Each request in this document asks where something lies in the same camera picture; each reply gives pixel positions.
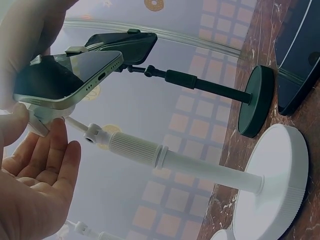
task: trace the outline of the stand base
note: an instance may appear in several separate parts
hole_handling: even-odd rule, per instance
[[[308,170],[308,149],[302,134],[281,124],[270,127],[258,141],[245,170],[264,176],[264,185],[257,195],[239,191],[233,214],[235,239],[279,239],[300,208]]]
[[[274,72],[266,66],[256,66],[246,85],[245,92],[251,94],[249,104],[242,103],[238,120],[241,135],[254,138],[264,125],[274,96]]]
[[[232,230],[219,230],[211,240],[236,240]]]

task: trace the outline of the brown marble table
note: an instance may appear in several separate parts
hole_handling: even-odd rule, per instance
[[[238,61],[237,89],[245,89],[250,73],[257,64],[276,69],[275,39],[288,7],[295,4],[294,1],[296,0],[258,0],[242,56]],[[291,117],[278,114],[275,94],[267,120],[254,139],[237,133],[239,109],[240,104],[233,102],[220,164],[243,171],[259,137],[268,127],[281,123],[299,129],[309,148],[309,179],[299,213],[280,239],[320,240],[320,84],[316,84],[302,106]],[[214,188],[198,240],[210,240],[218,230],[232,226],[237,193],[237,190],[224,186],[217,185]]]

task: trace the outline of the hand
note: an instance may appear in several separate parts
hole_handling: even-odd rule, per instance
[[[40,240],[56,233],[66,221],[77,181],[81,147],[68,143],[63,120],[52,122],[42,138],[29,133],[13,156],[3,149],[15,142],[28,123],[18,104],[0,116],[0,239]]]
[[[38,55],[49,55],[65,20],[78,0],[15,0],[0,24],[0,109],[15,105],[17,73]]]

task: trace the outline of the round white base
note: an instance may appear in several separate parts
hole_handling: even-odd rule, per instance
[[[232,230],[219,230],[211,240],[236,240]]]
[[[257,195],[239,191],[233,233],[237,240],[277,240],[302,203],[308,180],[306,141],[294,127],[275,124],[256,144],[246,172],[264,176]]]

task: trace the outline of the round dark green base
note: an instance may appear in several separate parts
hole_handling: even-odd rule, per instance
[[[274,90],[274,71],[266,66],[256,66],[245,89],[251,94],[251,101],[242,103],[240,108],[238,131],[241,135],[254,138],[260,132],[269,113]]]

